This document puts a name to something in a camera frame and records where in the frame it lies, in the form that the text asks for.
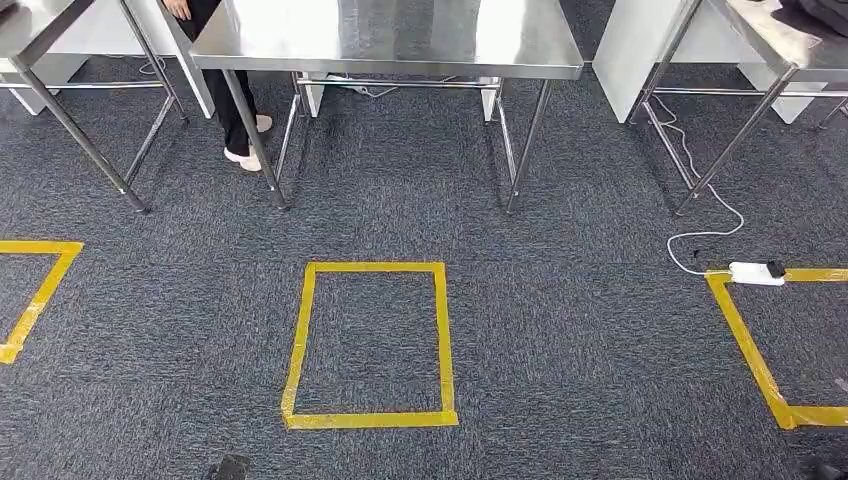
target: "cable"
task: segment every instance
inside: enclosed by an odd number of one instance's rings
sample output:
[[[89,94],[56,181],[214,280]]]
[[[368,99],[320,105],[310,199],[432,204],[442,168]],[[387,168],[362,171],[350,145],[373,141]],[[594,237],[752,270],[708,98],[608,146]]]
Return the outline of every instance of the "cable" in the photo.
[[[662,109],[665,110],[665,112],[671,117],[671,120],[669,120],[669,121],[660,122],[659,126],[662,127],[662,128],[668,127],[669,129],[674,130],[675,132],[680,134],[680,144],[683,146],[683,151],[686,153],[686,156],[689,157],[689,168],[692,170],[692,173],[694,173],[696,177],[701,178],[701,174],[698,173],[698,171],[695,169],[694,157],[692,155],[692,152],[689,151],[689,145],[686,142],[686,131],[683,130],[682,128],[680,128],[680,127],[674,126],[674,124],[677,123],[677,115],[674,112],[672,112],[671,109],[668,108],[665,105],[665,103],[663,103],[663,101],[658,96],[653,95],[653,98],[657,101],[657,103],[660,105],[660,107],[662,107]],[[742,216],[742,214],[739,213],[738,210],[731,207],[727,202],[725,202],[724,199],[721,198],[721,196],[718,194],[718,192],[715,191],[715,188],[713,188],[712,185],[707,184],[707,188],[710,189],[710,191],[713,193],[713,196],[716,197],[716,200],[718,200],[719,203],[721,203],[724,206],[724,208],[733,212],[733,214],[736,215],[739,218],[739,225],[737,225],[736,228],[734,228],[733,230],[730,230],[728,232],[689,232],[689,233],[681,233],[681,234],[674,235],[673,237],[669,238],[666,241],[666,244],[665,244],[666,248],[668,249],[669,256],[674,261],[674,263],[677,264],[678,267],[680,267],[681,270],[683,270],[686,273],[689,273],[689,274],[692,274],[692,275],[698,275],[698,276],[717,275],[717,274],[720,274],[720,273],[730,273],[730,271],[729,270],[720,270],[720,271],[713,271],[713,272],[696,272],[694,270],[690,270],[690,269],[684,267],[683,264],[680,263],[679,260],[677,260],[677,257],[674,255],[674,251],[671,248],[671,242],[677,240],[678,238],[687,238],[687,237],[706,237],[706,236],[729,237],[730,235],[733,235],[734,233],[738,232],[739,230],[742,229],[742,227],[745,226],[745,217]]]
[[[162,57],[156,57],[156,63],[159,64],[159,68],[161,68],[163,71],[168,68],[167,64],[165,63],[165,59],[163,59]],[[156,72],[153,70],[153,64],[151,64],[150,62],[147,62],[142,65],[141,68],[138,69],[138,73],[142,75],[156,75]]]
[[[126,55],[109,55],[109,54],[104,55],[104,56],[106,58],[114,58],[114,59],[118,59],[118,60],[127,57]],[[132,55],[132,58],[147,58],[147,57],[143,56],[143,55],[140,55],[140,56]],[[162,58],[162,57],[157,56],[156,57],[156,63],[159,64],[159,67],[162,70],[165,70],[165,69],[168,68],[168,65],[165,63],[165,59]],[[152,70],[152,68],[153,68],[153,65],[150,62],[147,62],[138,69],[138,73],[140,73],[142,75],[156,75],[156,72],[154,70]]]

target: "power strip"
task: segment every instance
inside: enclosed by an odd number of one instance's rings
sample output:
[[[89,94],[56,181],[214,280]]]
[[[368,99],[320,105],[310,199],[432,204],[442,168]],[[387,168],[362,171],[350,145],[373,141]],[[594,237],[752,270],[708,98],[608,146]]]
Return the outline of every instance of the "power strip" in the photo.
[[[751,285],[771,285],[779,287],[786,284],[783,276],[775,277],[765,263],[733,262],[730,264],[730,274],[736,283]]]

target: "black pants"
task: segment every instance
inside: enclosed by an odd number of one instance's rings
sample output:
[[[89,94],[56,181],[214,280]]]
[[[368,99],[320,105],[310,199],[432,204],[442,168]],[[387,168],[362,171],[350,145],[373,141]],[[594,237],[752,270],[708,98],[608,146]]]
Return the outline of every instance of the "black pants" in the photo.
[[[188,0],[191,20],[178,19],[178,22],[189,40],[192,42],[197,40],[197,36],[203,31],[203,27],[206,26],[206,22],[212,17],[212,13],[215,12],[219,3],[221,3],[221,0]],[[250,85],[247,83],[247,73],[237,71],[236,76],[241,83],[241,90],[247,99],[247,105],[253,115],[256,116],[256,103],[253,99],[253,93],[250,91]],[[224,74],[220,70],[204,70],[203,79],[206,80],[206,86],[209,87],[209,93],[212,94],[212,101],[215,103],[215,110],[218,112],[218,122],[224,127],[227,150],[236,155],[247,156],[249,152],[247,130],[244,129],[233,96],[230,94],[226,80],[224,80]]]

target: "gray carpet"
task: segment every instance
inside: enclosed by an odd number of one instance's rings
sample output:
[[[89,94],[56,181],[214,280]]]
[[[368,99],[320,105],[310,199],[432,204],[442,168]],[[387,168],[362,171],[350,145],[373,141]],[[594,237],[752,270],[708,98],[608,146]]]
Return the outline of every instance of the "gray carpet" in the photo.
[[[566,6],[588,19],[572,22],[587,57],[608,3]],[[137,66],[92,61],[81,78]],[[731,67],[673,73],[671,83],[745,85]],[[284,77],[252,77],[277,120]],[[508,84],[516,138],[538,86]],[[191,98],[182,82],[179,93]],[[158,108],[151,92],[61,98],[122,168]],[[478,102],[328,91],[308,157],[287,166],[300,171],[286,182],[289,212],[222,158],[218,127],[190,103],[193,122],[170,117],[139,175],[154,209],[139,216],[52,116],[29,117],[4,95],[0,238],[86,246],[24,352],[0,366],[0,472],[194,479],[225,452],[252,459],[251,479],[798,479],[812,455],[848,467],[848,431],[777,428],[706,283],[667,258],[668,236],[733,219],[712,199],[672,217],[684,187],[649,127],[617,124],[591,71],[558,84],[527,195],[508,217],[497,127]],[[753,106],[668,103],[701,168]],[[848,265],[838,154],[848,120],[811,130],[831,105],[793,126],[768,116],[715,182],[748,225],[681,244],[684,262]],[[310,260],[447,264],[458,427],[286,431],[280,396]],[[47,268],[0,258],[4,329]],[[789,399],[848,404],[834,383],[848,375],[845,288],[732,293]],[[422,274],[320,275],[297,410],[438,405],[432,298]]]

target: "yellow tape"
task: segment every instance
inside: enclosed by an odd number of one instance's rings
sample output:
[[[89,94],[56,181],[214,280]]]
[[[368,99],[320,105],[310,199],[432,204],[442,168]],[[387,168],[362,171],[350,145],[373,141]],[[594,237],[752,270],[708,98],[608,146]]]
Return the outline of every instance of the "yellow tape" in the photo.
[[[0,363],[13,363],[18,353],[23,350],[24,342],[29,336],[29,332],[32,331],[38,315],[47,306],[47,302],[53,296],[59,282],[62,281],[82,247],[83,244],[77,242],[0,241],[0,253],[59,255],[59,259],[50,269],[50,273],[47,274],[24,313],[12,328],[12,332],[6,338],[6,343],[0,345]]]
[[[294,413],[297,386],[300,383],[309,319],[315,296],[317,272],[430,272],[436,294],[436,326],[439,337],[439,384],[442,411],[408,413],[345,413],[297,415]],[[311,262],[306,265],[300,298],[297,327],[289,362],[289,375],[280,402],[283,421],[291,429],[326,428],[400,428],[459,425],[454,408],[453,361],[450,346],[447,281],[445,265],[437,262]]]
[[[716,274],[707,275],[706,278],[777,424],[787,430],[799,425],[848,426],[848,407],[793,406],[786,402],[780,394],[765,359],[754,343],[751,332],[748,331],[742,316],[733,304],[726,286],[727,283],[732,282],[732,277],[728,274]],[[848,281],[848,270],[788,269],[785,278],[787,282],[845,282]]]
[[[336,413],[328,415],[289,415],[283,418],[291,429],[327,428],[409,428],[459,425],[456,412]]]
[[[438,262],[311,262],[316,272],[432,272],[445,264]]]

